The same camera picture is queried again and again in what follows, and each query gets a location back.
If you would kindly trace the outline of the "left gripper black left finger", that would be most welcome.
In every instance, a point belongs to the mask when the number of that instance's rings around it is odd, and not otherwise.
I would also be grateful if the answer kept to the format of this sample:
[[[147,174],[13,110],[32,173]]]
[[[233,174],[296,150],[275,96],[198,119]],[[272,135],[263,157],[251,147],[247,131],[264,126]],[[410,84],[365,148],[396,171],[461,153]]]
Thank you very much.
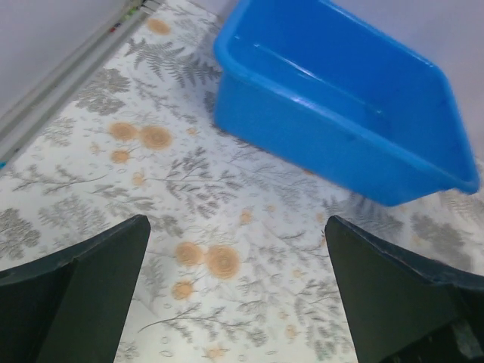
[[[3,362],[112,362],[150,223],[136,215],[1,273]]]

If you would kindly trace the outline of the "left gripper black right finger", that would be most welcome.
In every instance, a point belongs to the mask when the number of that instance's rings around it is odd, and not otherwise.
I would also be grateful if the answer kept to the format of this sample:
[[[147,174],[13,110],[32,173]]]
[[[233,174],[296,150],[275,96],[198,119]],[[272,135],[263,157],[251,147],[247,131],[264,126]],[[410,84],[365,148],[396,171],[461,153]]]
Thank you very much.
[[[339,216],[324,229],[359,362],[481,362],[483,278]]]

